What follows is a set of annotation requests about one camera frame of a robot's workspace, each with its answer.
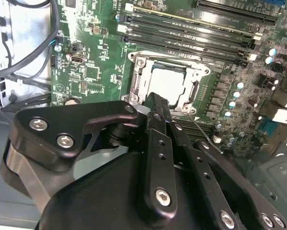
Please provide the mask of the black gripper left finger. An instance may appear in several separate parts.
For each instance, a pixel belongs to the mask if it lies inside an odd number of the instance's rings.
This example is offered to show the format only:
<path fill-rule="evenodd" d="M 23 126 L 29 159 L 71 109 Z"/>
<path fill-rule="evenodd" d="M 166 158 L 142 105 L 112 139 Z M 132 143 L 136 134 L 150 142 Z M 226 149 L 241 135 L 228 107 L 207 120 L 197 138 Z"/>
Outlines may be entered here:
<path fill-rule="evenodd" d="M 171 138 L 160 95 L 143 109 L 124 101 L 19 111 L 5 165 L 43 213 L 61 189 L 123 154 L 140 153 L 137 211 L 144 222 L 170 222 L 177 214 Z"/>

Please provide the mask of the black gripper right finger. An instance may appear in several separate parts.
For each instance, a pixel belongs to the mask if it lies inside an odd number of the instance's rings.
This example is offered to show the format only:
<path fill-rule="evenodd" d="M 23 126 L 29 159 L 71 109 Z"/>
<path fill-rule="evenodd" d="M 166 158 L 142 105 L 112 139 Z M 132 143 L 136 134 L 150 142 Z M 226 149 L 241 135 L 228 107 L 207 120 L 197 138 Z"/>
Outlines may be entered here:
<path fill-rule="evenodd" d="M 171 119 L 166 99 L 163 114 L 198 184 L 209 230 L 287 230 L 280 212 L 208 140 L 191 144 L 186 131 Z"/>

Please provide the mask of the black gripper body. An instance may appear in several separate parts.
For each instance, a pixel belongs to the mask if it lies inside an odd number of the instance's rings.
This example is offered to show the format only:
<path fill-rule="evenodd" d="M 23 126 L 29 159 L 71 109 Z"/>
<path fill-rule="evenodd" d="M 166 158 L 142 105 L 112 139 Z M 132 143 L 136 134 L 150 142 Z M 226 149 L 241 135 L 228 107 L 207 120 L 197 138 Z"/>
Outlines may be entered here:
<path fill-rule="evenodd" d="M 149 230 L 137 211 L 140 153 L 123 154 L 59 190 L 39 221 L 41 230 Z M 167 230 L 212 230 L 190 172 L 176 168 L 178 210 Z"/>

